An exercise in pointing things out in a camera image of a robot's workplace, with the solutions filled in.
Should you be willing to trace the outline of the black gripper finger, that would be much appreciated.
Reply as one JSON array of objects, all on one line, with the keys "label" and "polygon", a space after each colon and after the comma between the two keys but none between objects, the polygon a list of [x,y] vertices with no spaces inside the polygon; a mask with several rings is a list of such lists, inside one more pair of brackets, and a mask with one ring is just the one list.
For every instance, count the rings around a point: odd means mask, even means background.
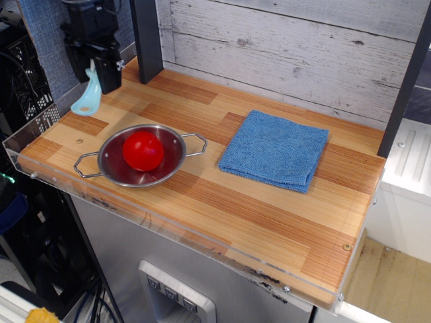
[{"label": "black gripper finger", "polygon": [[109,94],[121,87],[122,58],[117,48],[94,49],[93,61],[102,93]]},{"label": "black gripper finger", "polygon": [[80,83],[87,82],[89,77],[86,74],[86,69],[90,68],[88,47],[85,44],[66,43],[65,50],[77,80]]}]

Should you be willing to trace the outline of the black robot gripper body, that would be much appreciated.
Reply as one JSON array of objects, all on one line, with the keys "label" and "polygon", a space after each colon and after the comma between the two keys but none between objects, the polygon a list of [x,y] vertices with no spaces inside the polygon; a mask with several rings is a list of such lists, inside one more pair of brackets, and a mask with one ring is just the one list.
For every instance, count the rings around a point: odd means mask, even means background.
[{"label": "black robot gripper body", "polygon": [[61,24],[65,44],[85,44],[90,60],[94,49],[119,50],[119,42],[114,35],[119,31],[121,1],[63,1],[62,4],[69,17],[68,23]]}]

